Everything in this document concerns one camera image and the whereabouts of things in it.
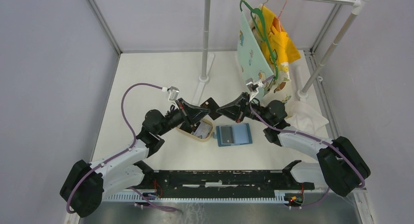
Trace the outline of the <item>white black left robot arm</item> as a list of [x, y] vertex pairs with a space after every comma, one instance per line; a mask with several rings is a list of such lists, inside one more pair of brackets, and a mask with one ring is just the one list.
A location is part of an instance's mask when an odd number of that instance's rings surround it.
[[107, 157], [87, 163], [79, 160], [72, 166], [61, 190], [66, 201], [66, 211], [81, 218], [92, 214], [102, 200], [131, 186], [149, 188], [153, 175], [139, 170], [136, 163], [155, 154], [164, 144], [160, 137], [168, 131], [187, 123], [193, 127], [210, 113], [187, 103], [182, 98], [175, 102], [176, 108], [165, 115], [157, 109], [149, 110], [139, 134], [122, 150]]

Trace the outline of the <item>grey credit card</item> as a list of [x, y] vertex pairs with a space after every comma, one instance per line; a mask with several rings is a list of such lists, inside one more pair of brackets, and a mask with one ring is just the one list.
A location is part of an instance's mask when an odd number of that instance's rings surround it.
[[233, 135], [233, 128], [229, 125], [219, 126], [220, 130], [220, 137], [222, 144], [233, 144], [234, 143], [234, 135]]

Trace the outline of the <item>beige oval card tray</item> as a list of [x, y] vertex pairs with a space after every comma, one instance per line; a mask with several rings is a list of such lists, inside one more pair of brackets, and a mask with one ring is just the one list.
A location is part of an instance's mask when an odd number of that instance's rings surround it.
[[213, 124], [210, 121], [203, 119], [196, 124], [195, 128], [192, 128], [188, 123], [183, 123], [175, 129], [182, 135], [190, 137], [191, 139], [199, 142], [206, 142], [212, 136]]

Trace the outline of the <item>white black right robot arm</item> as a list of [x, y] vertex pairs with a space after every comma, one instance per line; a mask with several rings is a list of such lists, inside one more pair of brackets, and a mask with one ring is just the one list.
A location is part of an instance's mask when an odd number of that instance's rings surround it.
[[317, 160], [307, 170], [314, 170], [334, 193], [345, 197], [355, 188], [363, 188], [371, 171], [351, 141], [346, 137], [323, 139], [298, 130], [286, 122], [285, 105], [272, 100], [266, 106], [249, 101], [250, 95], [243, 92], [234, 101], [219, 107], [216, 113], [236, 123], [249, 118], [263, 123], [268, 142], [290, 148]]

